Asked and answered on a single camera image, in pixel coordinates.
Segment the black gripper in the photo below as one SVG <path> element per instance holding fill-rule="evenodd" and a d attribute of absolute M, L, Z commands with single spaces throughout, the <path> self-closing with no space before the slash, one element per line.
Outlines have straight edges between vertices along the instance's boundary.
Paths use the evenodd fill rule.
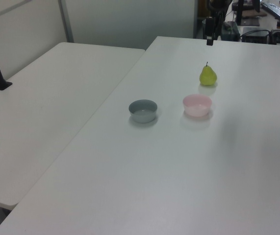
<path fill-rule="evenodd" d="M 213 45 L 213 37 L 214 34 L 214 19 L 212 17 L 207 17 L 205 20 L 205 28 L 204 28 L 204 35 L 206 40 L 206 45 L 207 46 L 212 46 Z"/>

